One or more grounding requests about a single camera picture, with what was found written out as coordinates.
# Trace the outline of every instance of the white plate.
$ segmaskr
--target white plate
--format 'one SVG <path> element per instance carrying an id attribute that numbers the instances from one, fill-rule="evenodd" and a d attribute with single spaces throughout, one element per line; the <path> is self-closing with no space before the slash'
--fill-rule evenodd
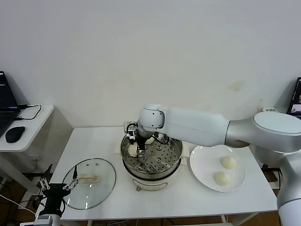
<path id="1" fill-rule="evenodd" d="M 221 158 L 231 156 L 236 159 L 237 165 L 234 169 L 227 169 L 222 166 Z M 215 147 L 197 146 L 190 154 L 190 167 L 196 178 L 205 186 L 219 191 L 231 192 L 241 187 L 246 180 L 246 169 L 240 158 L 225 145 Z M 225 171 L 231 177 L 231 182 L 227 186 L 218 185 L 213 173 Z"/>

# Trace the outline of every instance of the laptop screen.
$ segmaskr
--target laptop screen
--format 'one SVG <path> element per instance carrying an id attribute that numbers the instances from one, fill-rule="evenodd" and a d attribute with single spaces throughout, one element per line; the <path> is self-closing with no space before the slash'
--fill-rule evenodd
<path id="1" fill-rule="evenodd" d="M 2 71 L 0 71 L 0 111 L 20 111 Z"/>

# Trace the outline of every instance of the laptop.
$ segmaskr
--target laptop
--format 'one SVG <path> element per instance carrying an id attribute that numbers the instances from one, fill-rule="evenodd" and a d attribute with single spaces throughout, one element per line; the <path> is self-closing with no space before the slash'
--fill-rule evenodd
<path id="1" fill-rule="evenodd" d="M 0 71 L 0 136 L 2 136 L 19 113 L 20 108 L 8 85 L 5 74 Z"/>

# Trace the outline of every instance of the pot handle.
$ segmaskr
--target pot handle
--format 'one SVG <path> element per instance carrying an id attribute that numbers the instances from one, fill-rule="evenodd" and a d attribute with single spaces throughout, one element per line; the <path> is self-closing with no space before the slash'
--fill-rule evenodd
<path id="1" fill-rule="evenodd" d="M 187 159 L 190 157 L 189 146 L 189 143 L 182 141 L 181 165 L 187 165 Z"/>

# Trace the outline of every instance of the monitor screen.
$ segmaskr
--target monitor screen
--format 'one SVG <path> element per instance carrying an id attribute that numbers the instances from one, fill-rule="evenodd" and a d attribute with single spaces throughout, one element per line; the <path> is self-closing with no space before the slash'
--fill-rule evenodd
<path id="1" fill-rule="evenodd" d="M 19 111 L 18 104 L 5 78 L 0 71 L 0 111 Z"/>
<path id="2" fill-rule="evenodd" d="M 297 79 L 297 83 L 293 92 L 290 106 L 287 110 L 287 114 L 293 115 L 301 119 L 301 77 Z"/>

